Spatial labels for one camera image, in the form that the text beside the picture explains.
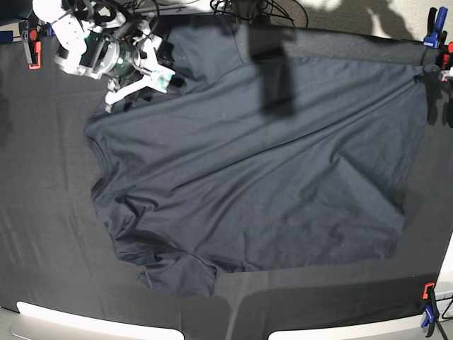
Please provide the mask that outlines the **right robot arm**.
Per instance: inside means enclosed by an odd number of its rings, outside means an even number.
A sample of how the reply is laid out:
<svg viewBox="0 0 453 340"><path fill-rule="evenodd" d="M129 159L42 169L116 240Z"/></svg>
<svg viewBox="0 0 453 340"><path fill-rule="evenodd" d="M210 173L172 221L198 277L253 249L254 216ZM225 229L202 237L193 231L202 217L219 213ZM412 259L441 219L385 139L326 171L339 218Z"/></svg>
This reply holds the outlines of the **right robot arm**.
<svg viewBox="0 0 453 340"><path fill-rule="evenodd" d="M134 12L117 1L33 1L34 14L53 30L55 62L78 77L107 78L105 111L144 89L166 93L175 76L160 57L160 10Z"/></svg>

